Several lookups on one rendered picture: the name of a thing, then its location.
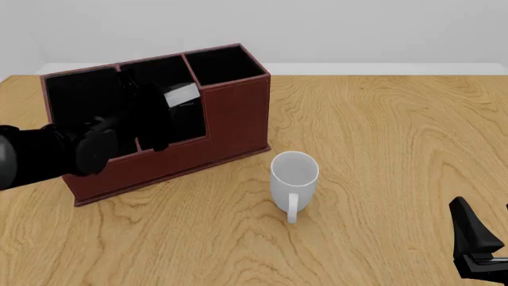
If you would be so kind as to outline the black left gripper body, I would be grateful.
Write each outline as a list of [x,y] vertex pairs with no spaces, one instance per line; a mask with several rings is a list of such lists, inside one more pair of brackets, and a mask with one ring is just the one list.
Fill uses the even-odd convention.
[[171,140],[171,113],[164,93],[153,83],[140,87],[138,141],[141,146],[164,151]]

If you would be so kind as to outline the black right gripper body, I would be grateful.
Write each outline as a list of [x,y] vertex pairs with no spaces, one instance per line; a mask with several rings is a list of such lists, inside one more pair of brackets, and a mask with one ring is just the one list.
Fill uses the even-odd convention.
[[461,254],[454,259],[461,278],[472,280],[508,280],[508,257],[475,259]]

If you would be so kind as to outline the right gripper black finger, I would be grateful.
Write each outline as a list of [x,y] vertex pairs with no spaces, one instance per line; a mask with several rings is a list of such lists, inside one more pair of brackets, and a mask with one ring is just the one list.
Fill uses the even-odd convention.
[[454,231],[454,255],[492,254],[505,246],[483,225],[464,197],[453,199],[449,209]]

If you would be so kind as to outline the red-brown desk caddy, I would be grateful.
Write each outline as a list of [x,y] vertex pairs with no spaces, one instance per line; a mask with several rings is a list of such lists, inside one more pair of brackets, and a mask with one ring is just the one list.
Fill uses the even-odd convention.
[[82,206],[140,187],[267,151],[270,73],[241,44],[105,64],[40,78],[50,123],[76,125],[126,104],[128,89],[153,83],[164,94],[195,83],[206,135],[161,152],[123,140],[106,167],[90,176],[63,176]]

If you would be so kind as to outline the white ceramic mug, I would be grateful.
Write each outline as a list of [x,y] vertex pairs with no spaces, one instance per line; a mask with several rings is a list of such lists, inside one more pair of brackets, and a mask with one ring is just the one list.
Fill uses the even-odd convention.
[[311,201],[317,187],[319,167],[303,152],[278,154],[270,165],[270,192],[275,205],[287,214],[288,223],[297,222],[297,214]]

